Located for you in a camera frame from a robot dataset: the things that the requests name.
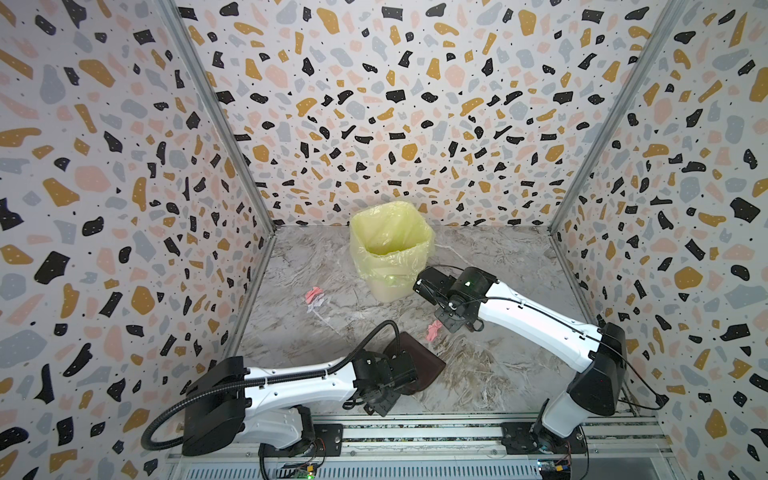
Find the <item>dark brown plastic dustpan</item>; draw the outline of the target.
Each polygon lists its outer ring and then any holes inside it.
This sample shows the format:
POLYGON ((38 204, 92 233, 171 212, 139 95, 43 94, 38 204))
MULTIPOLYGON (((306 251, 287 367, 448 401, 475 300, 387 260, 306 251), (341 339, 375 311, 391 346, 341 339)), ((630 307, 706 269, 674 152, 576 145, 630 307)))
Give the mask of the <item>dark brown plastic dustpan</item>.
POLYGON ((399 339, 401 350, 414 361, 417 374, 417 379, 404 386, 400 392, 412 396, 432 385, 445 369, 446 363, 409 333, 401 332, 399 339))

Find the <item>cream bin with green bag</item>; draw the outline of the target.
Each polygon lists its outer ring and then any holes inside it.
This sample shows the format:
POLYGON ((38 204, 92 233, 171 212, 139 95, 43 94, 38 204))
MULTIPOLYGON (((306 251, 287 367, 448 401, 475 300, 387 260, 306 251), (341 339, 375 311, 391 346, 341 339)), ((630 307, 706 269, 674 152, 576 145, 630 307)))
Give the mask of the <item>cream bin with green bag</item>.
POLYGON ((405 201, 373 206, 350 220, 350 254, 360 278, 382 303, 412 292, 434 251, 435 232, 405 201))

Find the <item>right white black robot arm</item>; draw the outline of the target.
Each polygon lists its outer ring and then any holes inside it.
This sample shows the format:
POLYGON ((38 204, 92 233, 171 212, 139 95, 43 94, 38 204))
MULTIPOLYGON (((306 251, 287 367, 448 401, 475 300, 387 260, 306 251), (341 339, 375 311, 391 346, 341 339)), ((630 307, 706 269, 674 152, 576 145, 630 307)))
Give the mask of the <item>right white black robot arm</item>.
POLYGON ((563 392, 545 401, 526 432, 509 434, 503 441, 507 448, 576 452, 586 442, 572 435, 586 419, 616 413, 628 366, 621 327, 566 317, 476 267, 457 277, 429 267, 417 275, 413 290, 436 307, 437 320, 449 332, 462 327, 480 331, 487 323, 495 324, 549 351, 575 372, 563 392))

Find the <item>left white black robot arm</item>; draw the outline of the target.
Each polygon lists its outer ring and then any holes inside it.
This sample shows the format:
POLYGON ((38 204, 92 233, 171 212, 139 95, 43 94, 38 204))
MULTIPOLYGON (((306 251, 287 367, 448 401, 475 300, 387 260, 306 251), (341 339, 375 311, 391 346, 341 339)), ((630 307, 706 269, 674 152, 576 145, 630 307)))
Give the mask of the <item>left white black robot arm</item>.
POLYGON ((311 403, 334 402, 385 416, 418 379, 405 350, 361 350, 349 361, 282 370, 249 371, 242 358, 234 357, 217 366, 212 379, 188 397, 181 451, 185 456, 210 454, 243 434, 296 455, 316 438, 311 403))

